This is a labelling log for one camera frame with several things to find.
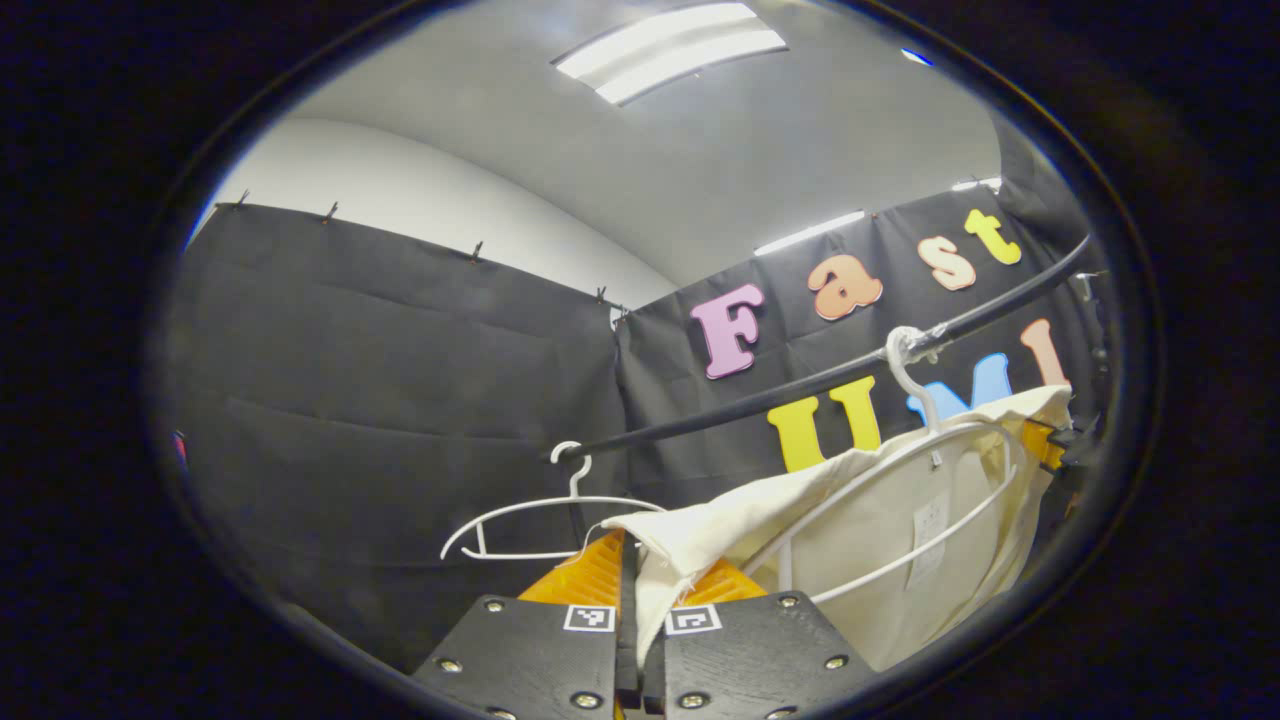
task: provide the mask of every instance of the orange mesh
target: orange mesh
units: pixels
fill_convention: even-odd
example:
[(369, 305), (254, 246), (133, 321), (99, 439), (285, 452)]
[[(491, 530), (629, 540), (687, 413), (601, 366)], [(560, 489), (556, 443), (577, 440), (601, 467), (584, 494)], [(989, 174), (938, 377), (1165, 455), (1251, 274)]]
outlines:
[(520, 600), (550, 605), (612, 605), (622, 609), (622, 529), (568, 557), (520, 593)]
[(712, 565), (712, 569), (703, 575), (701, 580), (694, 585), (692, 592), (685, 596), (678, 607), (689, 605), (710, 605), (713, 602), (730, 602), (733, 600), (748, 600), (764, 597), (769, 593), (755, 584), (751, 578), (721, 557)]

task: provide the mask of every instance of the yellow object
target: yellow object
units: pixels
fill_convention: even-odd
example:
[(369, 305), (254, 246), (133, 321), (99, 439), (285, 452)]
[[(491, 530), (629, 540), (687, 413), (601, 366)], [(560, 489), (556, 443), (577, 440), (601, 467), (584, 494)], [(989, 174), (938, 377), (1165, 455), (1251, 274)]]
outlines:
[(741, 570), (721, 557), (716, 561), (716, 565), (712, 565), (712, 569), (703, 575), (703, 579), (698, 580), (692, 592), (685, 596), (685, 600), (676, 603), (676, 606), (686, 607), (690, 605), (710, 605), (713, 602), (749, 600), (753, 597), (764, 597), (767, 594), (769, 593), (764, 592), (764, 588), (755, 584), (751, 578), (748, 578)]
[(996, 229), (1000, 227), (1000, 218), (983, 215), (982, 210), (969, 210), (969, 217), (964, 222), (964, 231), (978, 236), (978, 240), (987, 246), (991, 256), (1006, 265), (1023, 259), (1023, 249), (1016, 242), (1006, 242)]
[[(851, 383), (831, 388), (832, 400), (845, 406), (849, 418), (849, 432), (854, 436), (854, 447), (870, 452), (881, 446), (879, 425), (876, 423), (876, 409), (872, 407), (872, 387), (876, 378), (867, 375)], [(782, 445), (782, 462), (788, 473), (813, 468), (826, 460), (818, 446), (818, 428), (813, 414), (818, 410), (817, 397), (805, 397), (780, 405), (765, 419), (778, 429), (778, 442)]]
[(1023, 423), (1023, 445), (1027, 446), (1027, 451), (1051, 470), (1057, 470), (1062, 466), (1062, 454), (1066, 450), (1048, 441), (1051, 433), (1053, 428), (1050, 425), (1034, 420)]
[(764, 418), (778, 429), (782, 443), (782, 462), (788, 473), (812, 468), (823, 461), (818, 447), (818, 430), (813, 425), (813, 413), (818, 409), (817, 397), (805, 397), (769, 410)]
[(520, 593), (550, 605), (612, 605), (622, 609), (622, 528), (586, 546)]
[(872, 388), (876, 378), (867, 375), (851, 383), (831, 388), (827, 395), (845, 406), (849, 418), (849, 432), (854, 433), (854, 447), (872, 452), (879, 450), (879, 424), (876, 423), (876, 409), (872, 407)]

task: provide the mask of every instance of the ceiling light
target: ceiling light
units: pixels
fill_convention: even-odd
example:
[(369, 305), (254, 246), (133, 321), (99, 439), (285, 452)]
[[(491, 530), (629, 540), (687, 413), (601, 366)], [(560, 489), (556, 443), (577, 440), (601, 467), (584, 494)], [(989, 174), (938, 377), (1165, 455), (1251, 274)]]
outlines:
[(980, 181), (957, 182), (957, 183), (955, 183), (955, 184), (951, 186), (951, 190), (954, 190), (956, 192), (960, 192), (961, 190), (973, 190), (973, 188), (978, 187), (979, 184), (984, 184), (984, 186), (989, 187), (991, 190), (998, 191), (1000, 186), (1001, 186), (1001, 179), (997, 176), (997, 177), (993, 177), (993, 178), (984, 178), (984, 179), (980, 179)]
[(742, 3), (712, 3), (616, 29), (552, 60), (552, 65), (622, 105), (708, 65), (786, 49), (786, 41)]
[(924, 55), (920, 55), (919, 53), (913, 53), (913, 51), (908, 50), (906, 47), (902, 49), (902, 56), (906, 58), (908, 60), (913, 61), (913, 63), (919, 63), (922, 65), (933, 67), (933, 63), (931, 63), (928, 58), (925, 58)]
[(655, 85), (704, 65), (786, 46), (786, 41), (772, 29), (753, 29), (713, 37), (663, 53), (653, 60), (620, 74), (595, 91), (609, 102), (623, 102)]
[(556, 69), (576, 79), (636, 50), (691, 29), (733, 23), (754, 17), (755, 13), (741, 3), (716, 3), (663, 13), (579, 47), (557, 61)]
[(822, 223), (822, 224), (818, 224), (818, 225), (810, 225), (810, 227), (808, 227), (808, 228), (805, 228), (805, 229), (803, 229), (803, 231), (800, 231), (797, 233), (791, 233), (791, 234), (788, 234), (788, 236), (786, 236), (783, 238), (774, 240), (773, 242), (771, 242), (768, 245), (763, 245), (763, 246), (758, 247), (755, 250), (755, 254), (756, 255), (767, 255), (767, 254), (773, 252), (776, 250), (782, 250), (783, 247), (786, 247), (788, 245), (795, 245), (795, 243), (800, 242), (801, 240), (809, 240), (810, 237), (819, 236), (819, 234), (822, 234), (824, 232), (833, 231), (833, 229), (836, 229), (838, 227), (847, 225), (849, 223), (860, 220), (865, 215), (867, 215), (865, 211), (856, 210), (856, 211), (850, 213), (847, 215), (841, 215), (841, 217), (838, 217), (838, 218), (836, 218), (833, 220), (827, 220), (826, 223)]

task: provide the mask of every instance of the black fabric backdrop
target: black fabric backdrop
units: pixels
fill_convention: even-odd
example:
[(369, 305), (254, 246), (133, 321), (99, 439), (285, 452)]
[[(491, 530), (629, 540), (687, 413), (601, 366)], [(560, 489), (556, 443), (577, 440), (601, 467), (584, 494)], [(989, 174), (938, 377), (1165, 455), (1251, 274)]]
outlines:
[[(1004, 265), (977, 236), (964, 229), (972, 209), (1000, 219), (1001, 236), (1021, 246), (1023, 256)], [(920, 240), (943, 236), (954, 242), (977, 272), (973, 286), (948, 291), (920, 260)], [(881, 299), (831, 322), (814, 311), (810, 270), (833, 255), (849, 254), (884, 283)], [(618, 378), (627, 411), (627, 427), (663, 423), (765, 391), (787, 380), (824, 370), (883, 345), (897, 325), (928, 328), (996, 297), (1044, 269), (1061, 251), (1038, 242), (1025, 225), (1002, 211), (986, 186), (943, 192), (869, 215), (851, 225), (753, 258), (699, 283), (631, 313), (618, 328)], [(744, 283), (764, 292), (764, 305), (754, 307), (759, 338), (751, 343), (755, 364), (716, 380), (705, 374), (707, 343), (690, 310)], [(1039, 387), (1041, 372), (1019, 336), (1038, 318), (1051, 324), (1051, 334), (1068, 379), (1092, 372), (1088, 341), (1073, 290), (1062, 286), (1000, 322), (950, 346), (937, 365), (920, 363), (911, 377), (927, 384), (946, 383), (966, 404), (972, 397), (973, 368), (982, 357), (1004, 352), (1014, 392)], [(887, 365), (873, 373), (872, 405), (881, 437), (922, 427), (908, 409), (906, 395)], [(1092, 393), (1089, 383), (1074, 382), (1076, 392)], [(818, 439), (827, 457), (852, 447), (844, 406), (818, 396), (814, 413)], [(1091, 398), (1080, 398), (1092, 405)], [(785, 471), (777, 429), (765, 416), (736, 420), (701, 433), (660, 441), (627, 452), (628, 487), (637, 497), (678, 507), (703, 502), (745, 482)]]
[[(964, 231), (974, 208), (1000, 218), (1004, 238), (1023, 249), (1020, 263), (1000, 264)], [(1042, 205), (1032, 210), (1044, 215)], [(900, 324), (929, 327), (1030, 278), (1075, 232), (1056, 225), (1061, 238), (1042, 243), (1048, 236), (1037, 229), (1033, 238), (986, 187), (945, 192), (733, 265), (631, 313), (613, 333), (608, 307), (589, 295), (415, 238), (320, 220), (253, 205), (214, 213), (183, 255), (173, 292), (172, 411), (186, 436), (187, 491), (210, 532), (253, 580), (403, 671), (475, 596), (516, 594), (552, 566), (475, 561), (457, 550), (438, 557), (475, 515), (566, 493), (576, 464), (547, 465), (540, 452), (812, 374), (879, 346)], [(974, 286), (951, 292), (931, 277), (916, 243), (938, 234), (974, 265)], [(814, 311), (806, 278), (837, 254), (859, 258), (884, 292), (828, 322)], [(765, 296), (755, 309), (755, 364), (710, 380), (689, 311), (746, 282)], [(913, 377), (942, 380), (969, 402), (975, 363), (1004, 352), (1014, 392), (1037, 387), (1039, 369), (1019, 334), (1038, 318), (1052, 324), (1068, 378), (1085, 378), (1087, 340), (1066, 286), (955, 343), (938, 365), (913, 366)], [(881, 436), (919, 427), (887, 368), (873, 374)], [(1089, 405), (1088, 383), (1076, 386)], [(826, 456), (851, 447), (845, 411), (826, 393), (814, 421)], [(777, 430), (758, 415), (596, 455), (582, 491), (678, 507), (781, 471)], [(588, 523), (609, 510), (589, 506)], [(495, 520), (486, 538), (492, 552), (579, 542), (563, 506)]]
[[(568, 469), (536, 459), (549, 445), (623, 429), (607, 306), (252, 205), (219, 208), (180, 270), (170, 393), (189, 491), (259, 582), (410, 671), (475, 596), (547, 570), (439, 551), (483, 511), (566, 495)], [(618, 460), (595, 459), (582, 489), (622, 492)], [(570, 528), (562, 506), (485, 534), (492, 552), (543, 552), (575, 547)]]

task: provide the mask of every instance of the white wall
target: white wall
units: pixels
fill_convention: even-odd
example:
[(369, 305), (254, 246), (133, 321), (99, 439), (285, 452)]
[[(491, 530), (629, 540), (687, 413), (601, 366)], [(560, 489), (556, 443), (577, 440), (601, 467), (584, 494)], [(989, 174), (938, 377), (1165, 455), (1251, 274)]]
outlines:
[[(372, 128), (287, 119), (227, 176), (214, 202), (324, 214), (471, 252), (636, 309), (676, 286), (572, 215), (429, 145)], [(206, 211), (206, 218), (212, 205)]]

